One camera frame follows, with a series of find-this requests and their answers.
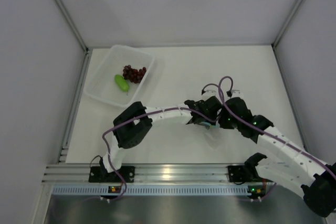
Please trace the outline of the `clear zip top bag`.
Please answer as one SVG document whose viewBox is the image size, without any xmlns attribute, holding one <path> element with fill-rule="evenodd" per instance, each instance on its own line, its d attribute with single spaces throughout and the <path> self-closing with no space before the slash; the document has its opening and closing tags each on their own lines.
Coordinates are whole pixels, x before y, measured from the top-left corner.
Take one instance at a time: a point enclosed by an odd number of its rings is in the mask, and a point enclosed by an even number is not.
<svg viewBox="0 0 336 224">
<path fill-rule="evenodd" d="M 199 124 L 203 128 L 203 135 L 207 144 L 216 149 L 220 146 L 222 141 L 221 130 L 217 124 L 212 125 L 208 122 L 201 122 Z"/>
</svg>

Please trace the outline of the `fake purple grape bunch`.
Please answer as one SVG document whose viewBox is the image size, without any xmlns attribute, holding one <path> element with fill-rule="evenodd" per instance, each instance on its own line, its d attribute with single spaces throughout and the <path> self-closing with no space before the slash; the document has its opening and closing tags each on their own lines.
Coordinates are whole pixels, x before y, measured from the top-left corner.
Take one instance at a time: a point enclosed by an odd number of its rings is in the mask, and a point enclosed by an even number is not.
<svg viewBox="0 0 336 224">
<path fill-rule="evenodd" d="M 139 84 L 144 75 L 146 74 L 147 68 L 143 67 L 140 69 L 132 68 L 130 65 L 126 65 L 123 68 L 123 78 L 129 80 L 132 83 Z"/>
</svg>

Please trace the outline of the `fake green vegetable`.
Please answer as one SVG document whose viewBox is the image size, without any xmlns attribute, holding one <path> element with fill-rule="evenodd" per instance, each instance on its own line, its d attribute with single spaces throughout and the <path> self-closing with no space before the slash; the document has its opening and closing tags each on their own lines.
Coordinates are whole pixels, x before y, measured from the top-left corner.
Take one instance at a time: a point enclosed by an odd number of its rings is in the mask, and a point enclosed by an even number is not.
<svg viewBox="0 0 336 224">
<path fill-rule="evenodd" d="M 125 92 L 125 93 L 129 92 L 130 87 L 122 75 L 119 75 L 119 74 L 115 75 L 114 81 L 122 92 Z"/>
</svg>

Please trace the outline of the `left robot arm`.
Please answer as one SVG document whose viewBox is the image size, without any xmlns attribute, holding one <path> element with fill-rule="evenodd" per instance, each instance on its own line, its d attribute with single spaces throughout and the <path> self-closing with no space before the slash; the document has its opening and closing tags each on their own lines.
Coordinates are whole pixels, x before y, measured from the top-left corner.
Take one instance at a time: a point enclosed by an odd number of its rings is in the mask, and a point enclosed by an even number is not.
<svg viewBox="0 0 336 224">
<path fill-rule="evenodd" d="M 221 107 L 215 96 L 161 108 L 151 108 L 140 101 L 131 104 L 114 119 L 113 128 L 102 135 L 107 153 L 100 161 L 100 175 L 108 182 L 116 180 L 125 151 L 139 145 L 153 126 L 175 123 L 216 125 Z"/>
</svg>

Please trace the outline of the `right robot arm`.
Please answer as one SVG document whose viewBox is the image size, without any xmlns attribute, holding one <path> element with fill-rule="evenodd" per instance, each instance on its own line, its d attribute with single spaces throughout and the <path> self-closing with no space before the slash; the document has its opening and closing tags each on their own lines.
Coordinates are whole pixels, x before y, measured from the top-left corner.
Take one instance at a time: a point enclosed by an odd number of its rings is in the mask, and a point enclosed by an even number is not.
<svg viewBox="0 0 336 224">
<path fill-rule="evenodd" d="M 269 155 L 249 157 L 243 170 L 249 180 L 264 178 L 297 194 L 315 214 L 328 217 L 335 211 L 335 165 L 328 164 L 285 137 L 262 115 L 252 115 L 239 97 L 223 104 L 219 125 L 237 129 Z"/>
</svg>

